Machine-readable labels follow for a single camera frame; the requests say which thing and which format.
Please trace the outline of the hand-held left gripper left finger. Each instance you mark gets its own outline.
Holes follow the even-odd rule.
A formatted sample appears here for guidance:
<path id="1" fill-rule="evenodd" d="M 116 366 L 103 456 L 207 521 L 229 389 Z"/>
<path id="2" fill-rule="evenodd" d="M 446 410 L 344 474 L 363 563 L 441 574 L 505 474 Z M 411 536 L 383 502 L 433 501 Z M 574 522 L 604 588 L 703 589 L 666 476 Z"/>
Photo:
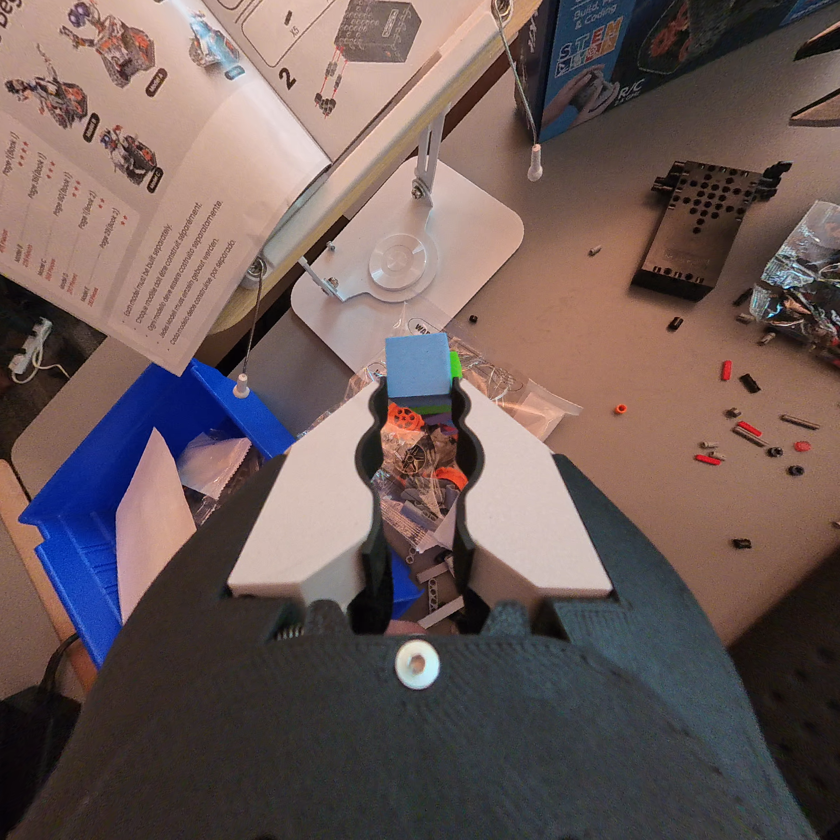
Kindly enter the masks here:
<path id="1" fill-rule="evenodd" d="M 357 634 L 392 620 L 392 561 L 372 480 L 382 467 L 385 379 L 365 386 L 278 458 L 279 471 L 231 571 L 233 595 L 320 600 Z"/>

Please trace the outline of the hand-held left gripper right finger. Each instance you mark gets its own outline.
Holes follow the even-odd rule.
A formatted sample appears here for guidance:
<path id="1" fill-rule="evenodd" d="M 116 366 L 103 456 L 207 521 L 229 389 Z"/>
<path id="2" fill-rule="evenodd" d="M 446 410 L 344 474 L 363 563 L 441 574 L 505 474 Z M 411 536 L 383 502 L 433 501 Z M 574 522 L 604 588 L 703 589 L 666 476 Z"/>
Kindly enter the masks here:
<path id="1" fill-rule="evenodd" d="M 456 506 L 459 594 L 488 607 L 517 602 L 536 617 L 549 599 L 604 599 L 613 583 L 550 449 L 463 379 L 451 392 L 456 460 L 467 477 Z"/>

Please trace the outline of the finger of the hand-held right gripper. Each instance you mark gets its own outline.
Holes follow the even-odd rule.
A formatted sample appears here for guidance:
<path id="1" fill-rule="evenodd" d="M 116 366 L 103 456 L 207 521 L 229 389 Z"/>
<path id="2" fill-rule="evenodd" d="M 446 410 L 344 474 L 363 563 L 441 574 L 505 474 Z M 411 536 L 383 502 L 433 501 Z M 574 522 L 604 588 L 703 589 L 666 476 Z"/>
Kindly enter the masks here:
<path id="1" fill-rule="evenodd" d="M 794 55 L 794 60 L 804 60 L 839 50 L 840 24 L 835 23 L 819 34 L 809 38 Z"/>
<path id="2" fill-rule="evenodd" d="M 790 116 L 790 125 L 839 125 L 839 89 Z"/>

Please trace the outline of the green foam cube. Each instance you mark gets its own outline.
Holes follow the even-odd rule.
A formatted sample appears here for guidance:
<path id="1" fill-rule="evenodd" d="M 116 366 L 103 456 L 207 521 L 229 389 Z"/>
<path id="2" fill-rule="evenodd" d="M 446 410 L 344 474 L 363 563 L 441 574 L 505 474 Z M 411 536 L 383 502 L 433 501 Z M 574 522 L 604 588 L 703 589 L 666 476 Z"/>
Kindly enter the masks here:
<path id="1" fill-rule="evenodd" d="M 451 376 L 452 382 L 455 382 L 456 380 L 459 380 L 463 375 L 463 371 L 462 371 L 462 365 L 461 365 L 459 355 L 454 350 L 451 350 L 449 352 L 449 366 L 450 366 L 450 373 L 452 375 Z M 437 404 L 420 406 L 419 408 L 417 408 L 416 411 L 419 414 L 421 414 L 422 416 L 437 415 L 437 414 L 442 414 L 442 413 L 450 413 L 451 412 L 451 405 L 452 405 L 451 398 L 450 398 L 450 396 L 447 396 L 446 398 L 443 399 L 442 402 L 438 401 Z"/>

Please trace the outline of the blue foam cube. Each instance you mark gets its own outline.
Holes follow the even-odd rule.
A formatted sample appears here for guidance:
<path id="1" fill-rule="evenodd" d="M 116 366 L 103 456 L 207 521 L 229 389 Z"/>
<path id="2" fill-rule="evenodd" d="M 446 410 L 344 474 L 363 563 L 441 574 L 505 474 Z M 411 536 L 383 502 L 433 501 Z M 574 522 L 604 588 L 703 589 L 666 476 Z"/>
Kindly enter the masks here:
<path id="1" fill-rule="evenodd" d="M 392 402 L 425 406 L 449 399 L 453 375 L 446 332 L 387 338 L 385 365 Z"/>

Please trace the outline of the clear bag of grey parts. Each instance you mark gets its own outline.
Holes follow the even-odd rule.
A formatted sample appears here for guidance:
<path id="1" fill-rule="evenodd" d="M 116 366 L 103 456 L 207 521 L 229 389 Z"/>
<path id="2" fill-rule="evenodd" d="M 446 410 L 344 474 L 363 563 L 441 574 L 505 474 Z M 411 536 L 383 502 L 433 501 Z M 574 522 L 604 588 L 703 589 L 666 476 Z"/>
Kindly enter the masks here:
<path id="1" fill-rule="evenodd" d="M 175 462 L 182 486 L 218 501 L 251 447 L 247 437 L 199 434 Z"/>

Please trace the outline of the clear printed plastic bag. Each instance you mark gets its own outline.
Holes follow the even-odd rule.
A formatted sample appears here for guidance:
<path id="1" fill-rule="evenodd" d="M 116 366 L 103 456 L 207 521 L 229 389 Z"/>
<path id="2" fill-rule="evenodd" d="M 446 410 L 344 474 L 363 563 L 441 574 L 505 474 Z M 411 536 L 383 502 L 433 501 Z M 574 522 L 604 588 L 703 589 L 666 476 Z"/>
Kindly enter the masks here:
<path id="1" fill-rule="evenodd" d="M 449 350 L 471 383 L 540 441 L 581 408 L 528 377 L 490 360 L 460 327 L 447 329 Z M 432 437 L 427 424 L 451 423 L 452 413 L 422 416 L 418 407 L 388 402 L 381 429 L 382 466 L 374 475 L 385 536 L 392 555 L 393 617 L 420 616 L 457 596 L 452 573 L 418 584 L 416 575 L 435 564 L 453 564 L 457 501 L 467 477 L 456 460 L 456 440 Z"/>

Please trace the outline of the blue plastic bin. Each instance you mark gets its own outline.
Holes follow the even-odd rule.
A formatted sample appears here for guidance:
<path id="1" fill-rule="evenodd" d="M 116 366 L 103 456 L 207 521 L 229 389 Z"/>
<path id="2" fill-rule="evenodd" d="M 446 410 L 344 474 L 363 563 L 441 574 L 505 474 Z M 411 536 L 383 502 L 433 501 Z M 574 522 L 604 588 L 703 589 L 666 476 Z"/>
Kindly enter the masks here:
<path id="1" fill-rule="evenodd" d="M 150 364 L 19 516 L 41 534 L 36 553 L 96 669 L 123 626 L 117 509 L 152 432 L 173 457 L 199 434 L 246 438 L 264 464 L 296 442 L 257 395 L 237 398 L 234 387 L 198 361 L 180 376 Z"/>

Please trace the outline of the clear bag of building parts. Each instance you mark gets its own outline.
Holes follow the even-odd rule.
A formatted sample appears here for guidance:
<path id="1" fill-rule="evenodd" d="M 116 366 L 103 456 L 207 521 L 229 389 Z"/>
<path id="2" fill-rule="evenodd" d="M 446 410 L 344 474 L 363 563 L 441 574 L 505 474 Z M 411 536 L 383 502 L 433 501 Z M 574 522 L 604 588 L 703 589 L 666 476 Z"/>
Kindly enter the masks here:
<path id="1" fill-rule="evenodd" d="M 838 368 L 839 205 L 811 206 L 753 286 L 749 312 Z"/>

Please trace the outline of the black perforated building plate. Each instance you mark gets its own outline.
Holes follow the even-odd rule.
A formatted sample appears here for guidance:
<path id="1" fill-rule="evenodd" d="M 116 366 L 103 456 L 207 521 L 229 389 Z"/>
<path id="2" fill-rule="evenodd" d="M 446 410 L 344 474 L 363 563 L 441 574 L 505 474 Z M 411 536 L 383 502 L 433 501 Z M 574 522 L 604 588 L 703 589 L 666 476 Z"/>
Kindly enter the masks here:
<path id="1" fill-rule="evenodd" d="M 675 161 L 652 186 L 668 204 L 632 285 L 701 301 L 717 285 L 750 207 L 770 200 L 791 168 L 790 161 L 763 172 Z"/>

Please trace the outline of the blue toy robot box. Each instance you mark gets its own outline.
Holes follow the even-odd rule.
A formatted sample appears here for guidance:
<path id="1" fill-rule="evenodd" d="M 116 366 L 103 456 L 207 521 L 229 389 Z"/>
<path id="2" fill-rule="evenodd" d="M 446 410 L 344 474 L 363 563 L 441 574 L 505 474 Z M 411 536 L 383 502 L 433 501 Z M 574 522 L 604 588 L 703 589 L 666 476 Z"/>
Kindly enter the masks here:
<path id="1" fill-rule="evenodd" d="M 512 54 L 538 143 L 616 109 L 834 1 L 550 1 Z"/>

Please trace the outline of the white book stand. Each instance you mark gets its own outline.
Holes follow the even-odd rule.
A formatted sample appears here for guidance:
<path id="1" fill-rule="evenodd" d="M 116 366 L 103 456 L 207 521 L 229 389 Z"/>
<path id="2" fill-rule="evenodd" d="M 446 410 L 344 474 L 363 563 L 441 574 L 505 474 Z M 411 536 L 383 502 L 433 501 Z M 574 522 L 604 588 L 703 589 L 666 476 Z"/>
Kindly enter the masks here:
<path id="1" fill-rule="evenodd" d="M 482 2 L 395 104 L 462 38 L 481 44 L 498 35 L 509 47 L 538 5 Z M 298 259 L 304 277 L 291 291 L 292 310 L 353 371 L 380 359 L 389 335 L 444 331 L 522 243 L 519 215 L 439 162 L 440 132 L 426 129 L 425 146 L 323 251 Z M 267 272 L 261 252 L 242 288 L 261 292 Z"/>

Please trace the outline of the white power strip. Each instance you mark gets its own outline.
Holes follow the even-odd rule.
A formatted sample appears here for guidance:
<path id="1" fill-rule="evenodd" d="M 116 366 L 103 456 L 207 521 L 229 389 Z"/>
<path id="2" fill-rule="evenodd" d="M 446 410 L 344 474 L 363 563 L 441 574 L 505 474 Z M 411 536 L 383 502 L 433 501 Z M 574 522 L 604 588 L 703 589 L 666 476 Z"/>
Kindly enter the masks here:
<path id="1" fill-rule="evenodd" d="M 44 364 L 46 342 L 53 329 L 53 322 L 39 318 L 19 350 L 8 364 L 10 379 L 16 385 L 31 382 L 39 372 L 58 371 L 66 380 L 70 375 L 61 364 Z"/>

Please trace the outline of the white instruction booklet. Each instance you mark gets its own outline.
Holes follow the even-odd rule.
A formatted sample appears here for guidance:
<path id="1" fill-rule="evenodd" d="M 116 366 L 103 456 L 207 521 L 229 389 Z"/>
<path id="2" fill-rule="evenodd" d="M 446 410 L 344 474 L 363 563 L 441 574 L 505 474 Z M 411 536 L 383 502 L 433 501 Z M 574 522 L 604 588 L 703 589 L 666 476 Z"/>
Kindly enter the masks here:
<path id="1" fill-rule="evenodd" d="M 478 2 L 2 1 L 2 273 L 180 374 Z"/>

